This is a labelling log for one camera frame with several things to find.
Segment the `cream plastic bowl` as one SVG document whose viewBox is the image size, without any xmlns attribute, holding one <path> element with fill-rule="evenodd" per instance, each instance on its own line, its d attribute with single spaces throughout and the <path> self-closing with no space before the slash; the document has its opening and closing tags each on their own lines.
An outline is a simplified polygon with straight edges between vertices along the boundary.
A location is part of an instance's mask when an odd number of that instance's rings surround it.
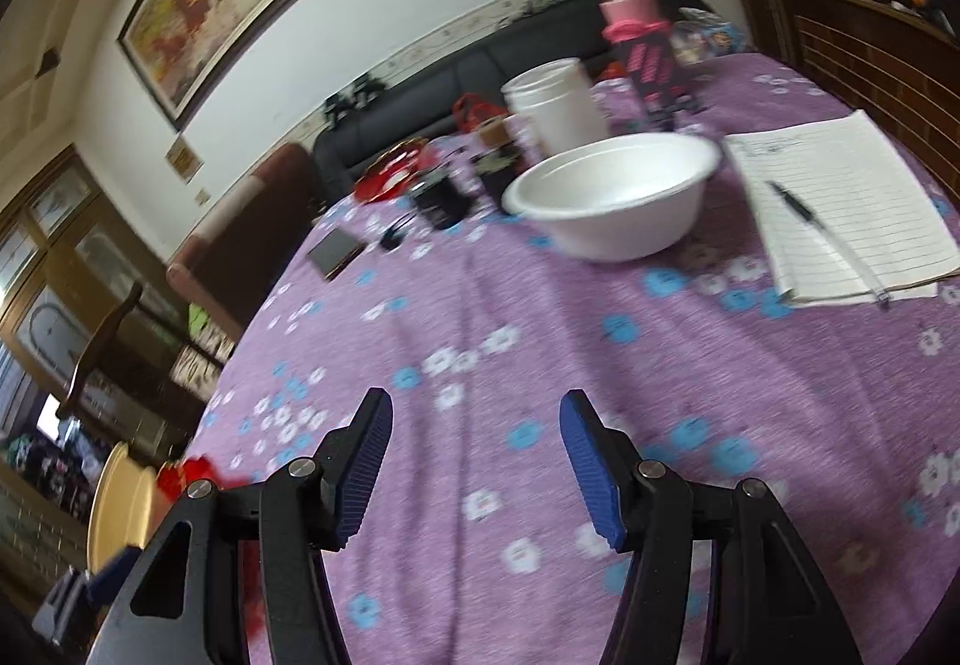
<svg viewBox="0 0 960 665">
<path fill-rule="evenodd" d="M 127 546 L 145 548 L 171 502 L 156 485 L 158 473 L 135 461 L 117 443 L 107 456 L 94 491 L 86 535 L 86 569 L 96 574 Z"/>
</svg>

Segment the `large white foam bowl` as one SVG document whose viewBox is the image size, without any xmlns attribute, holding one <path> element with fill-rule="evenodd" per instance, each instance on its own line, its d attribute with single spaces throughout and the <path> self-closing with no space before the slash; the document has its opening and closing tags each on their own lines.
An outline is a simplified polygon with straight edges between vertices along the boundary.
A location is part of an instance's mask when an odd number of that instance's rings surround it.
<svg viewBox="0 0 960 665">
<path fill-rule="evenodd" d="M 503 206 L 569 257 L 638 261 L 692 231 L 719 165 L 721 149 L 704 137 L 610 137 L 524 171 L 506 189 Z"/>
</svg>

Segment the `dark wooden chair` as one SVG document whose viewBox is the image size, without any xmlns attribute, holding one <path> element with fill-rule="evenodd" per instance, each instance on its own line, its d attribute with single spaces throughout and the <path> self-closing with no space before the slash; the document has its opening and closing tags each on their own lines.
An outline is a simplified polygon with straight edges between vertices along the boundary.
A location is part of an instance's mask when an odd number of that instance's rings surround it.
<svg viewBox="0 0 960 665">
<path fill-rule="evenodd" d="M 145 306 L 142 303 L 142 294 L 143 285 L 133 282 L 124 301 L 114 308 L 94 331 L 93 337 L 89 339 L 76 362 L 67 397 L 59 408 L 59 417 L 80 417 L 83 392 L 91 376 L 99 372 L 146 411 L 155 413 L 167 426 L 172 426 L 187 438 L 192 438 L 199 426 L 205 405 L 197 395 L 176 383 L 167 372 L 153 365 L 138 350 L 126 344 L 119 337 L 122 324 L 134 312 L 139 312 L 218 371 L 223 369 L 223 362 L 190 339 L 187 330 L 172 324 L 159 312 Z"/>
</svg>

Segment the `purple floral tablecloth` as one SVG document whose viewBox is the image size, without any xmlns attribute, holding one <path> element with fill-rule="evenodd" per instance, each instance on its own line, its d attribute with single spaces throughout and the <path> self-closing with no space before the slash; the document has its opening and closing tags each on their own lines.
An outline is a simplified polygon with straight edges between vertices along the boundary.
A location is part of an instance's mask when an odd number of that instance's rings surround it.
<svg viewBox="0 0 960 665">
<path fill-rule="evenodd" d="M 480 207 L 334 280 L 297 255 L 210 399 L 195 456 L 267 479 L 366 390 L 394 429 L 359 534 L 325 561 L 358 663 L 594 663 L 628 562 L 590 527 L 565 392 L 695 482 L 758 477 L 862 658 L 896 662 L 958 566 L 958 290 L 880 311 L 776 298 L 732 171 L 692 238 L 574 261 Z"/>
</svg>

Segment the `wooden glass door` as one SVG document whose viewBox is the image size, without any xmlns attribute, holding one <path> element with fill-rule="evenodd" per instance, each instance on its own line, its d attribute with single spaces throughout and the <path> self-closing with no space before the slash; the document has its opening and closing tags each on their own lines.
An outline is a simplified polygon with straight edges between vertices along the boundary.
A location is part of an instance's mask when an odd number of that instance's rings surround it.
<svg viewBox="0 0 960 665">
<path fill-rule="evenodd" d="M 124 441 L 166 461 L 189 434 L 133 399 L 104 374 L 86 383 L 80 408 L 65 408 L 83 351 L 103 319 L 142 285 L 149 311 L 179 329 L 187 303 L 164 266 L 133 233 L 68 147 L 2 204 L 2 347 L 41 389 L 99 440 Z"/>
</svg>

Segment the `black smartphone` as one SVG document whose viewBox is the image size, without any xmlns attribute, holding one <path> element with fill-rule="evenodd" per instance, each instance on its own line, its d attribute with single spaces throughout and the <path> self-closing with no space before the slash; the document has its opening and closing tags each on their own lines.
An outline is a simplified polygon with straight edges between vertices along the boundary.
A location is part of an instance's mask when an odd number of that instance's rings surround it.
<svg viewBox="0 0 960 665">
<path fill-rule="evenodd" d="M 316 246 L 309 249 L 308 261 L 325 282 L 332 282 L 365 249 L 366 243 L 354 234 L 342 228 L 332 228 Z"/>
</svg>

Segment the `lined paper notepad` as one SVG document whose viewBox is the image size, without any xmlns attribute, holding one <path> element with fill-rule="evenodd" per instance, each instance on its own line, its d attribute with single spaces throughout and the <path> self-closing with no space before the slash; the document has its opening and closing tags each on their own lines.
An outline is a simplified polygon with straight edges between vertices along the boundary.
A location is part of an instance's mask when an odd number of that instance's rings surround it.
<svg viewBox="0 0 960 665">
<path fill-rule="evenodd" d="M 768 188 L 775 181 L 877 273 L 892 298 L 931 296 L 958 273 L 958 245 L 918 177 L 862 111 L 724 140 L 784 303 L 867 301 L 861 280 Z"/>
</svg>

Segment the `black pen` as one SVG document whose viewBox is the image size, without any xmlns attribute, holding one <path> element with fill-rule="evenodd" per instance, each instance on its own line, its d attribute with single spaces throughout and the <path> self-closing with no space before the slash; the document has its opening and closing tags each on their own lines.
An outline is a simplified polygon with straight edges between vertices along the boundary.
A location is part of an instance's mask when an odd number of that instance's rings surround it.
<svg viewBox="0 0 960 665">
<path fill-rule="evenodd" d="M 880 282 L 880 278 L 877 277 L 871 267 L 867 266 L 866 262 L 862 261 L 859 254 L 851 248 L 848 243 L 844 243 L 843 239 L 836 236 L 830 230 L 830 228 L 822 222 L 822 218 L 818 216 L 811 207 L 805 204 L 804 200 L 800 199 L 799 195 L 795 195 L 789 189 L 784 188 L 779 183 L 775 181 L 768 181 L 768 188 L 771 189 L 779 199 L 784 202 L 784 206 L 789 207 L 791 212 L 794 215 L 799 216 L 800 220 L 811 227 L 820 238 L 823 239 L 823 245 L 828 246 L 839 259 L 850 267 L 850 271 L 861 280 L 861 284 L 864 285 L 864 288 L 872 296 L 872 301 L 884 311 L 887 311 L 892 302 L 892 295 L 889 290 L 884 287 L 884 284 Z"/>
</svg>

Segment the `small red dish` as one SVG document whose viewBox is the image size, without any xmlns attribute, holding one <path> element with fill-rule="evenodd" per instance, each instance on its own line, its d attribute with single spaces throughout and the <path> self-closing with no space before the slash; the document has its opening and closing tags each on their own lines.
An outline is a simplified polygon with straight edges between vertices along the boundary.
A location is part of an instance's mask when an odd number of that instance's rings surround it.
<svg viewBox="0 0 960 665">
<path fill-rule="evenodd" d="M 428 140 L 417 137 L 398 142 L 376 157 L 353 188 L 356 204 L 369 206 L 404 194 L 405 186 L 420 173 L 427 152 Z"/>
</svg>

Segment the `black leather sofa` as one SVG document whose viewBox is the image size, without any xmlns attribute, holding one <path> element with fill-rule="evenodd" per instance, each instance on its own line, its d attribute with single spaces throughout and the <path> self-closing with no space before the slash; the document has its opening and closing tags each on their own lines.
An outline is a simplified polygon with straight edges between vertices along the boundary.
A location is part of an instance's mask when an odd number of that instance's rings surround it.
<svg viewBox="0 0 960 665">
<path fill-rule="evenodd" d="M 466 95 L 503 105 L 508 80 L 553 59 L 579 59 L 587 77 L 599 80 L 613 62 L 604 27 L 601 0 L 528 0 L 519 16 L 402 82 L 358 77 L 324 103 L 327 126 L 311 149 L 320 204 L 331 207 L 350 194 L 374 159 L 398 142 L 455 133 L 466 121 Z"/>
</svg>

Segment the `white plastic jar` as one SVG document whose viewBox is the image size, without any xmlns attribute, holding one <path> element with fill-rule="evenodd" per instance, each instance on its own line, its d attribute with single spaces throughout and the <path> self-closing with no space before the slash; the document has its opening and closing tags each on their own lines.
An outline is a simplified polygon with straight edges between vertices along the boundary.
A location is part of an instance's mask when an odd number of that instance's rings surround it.
<svg viewBox="0 0 960 665">
<path fill-rule="evenodd" d="M 532 67 L 501 87 L 508 108 L 525 119 L 547 157 L 607 139 L 584 64 L 562 58 Z"/>
</svg>

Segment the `wooden sideboard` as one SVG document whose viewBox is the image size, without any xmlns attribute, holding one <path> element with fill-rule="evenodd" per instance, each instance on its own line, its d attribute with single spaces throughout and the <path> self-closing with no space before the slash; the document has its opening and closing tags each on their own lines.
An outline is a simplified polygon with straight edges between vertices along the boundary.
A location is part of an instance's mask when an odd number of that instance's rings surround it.
<svg viewBox="0 0 960 665">
<path fill-rule="evenodd" d="M 958 41 L 871 0 L 768 0 L 789 61 L 871 115 L 958 199 Z"/>
</svg>

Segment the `pink water bottle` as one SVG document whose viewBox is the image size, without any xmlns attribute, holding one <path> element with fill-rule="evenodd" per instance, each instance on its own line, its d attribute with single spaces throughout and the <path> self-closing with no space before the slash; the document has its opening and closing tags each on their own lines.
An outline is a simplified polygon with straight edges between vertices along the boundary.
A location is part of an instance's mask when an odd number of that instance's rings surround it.
<svg viewBox="0 0 960 665">
<path fill-rule="evenodd" d="M 672 46 L 672 20 L 661 0 L 599 0 L 612 44 L 626 75 L 635 85 L 651 121 L 667 128 L 667 119 L 692 105 L 690 80 Z"/>
</svg>

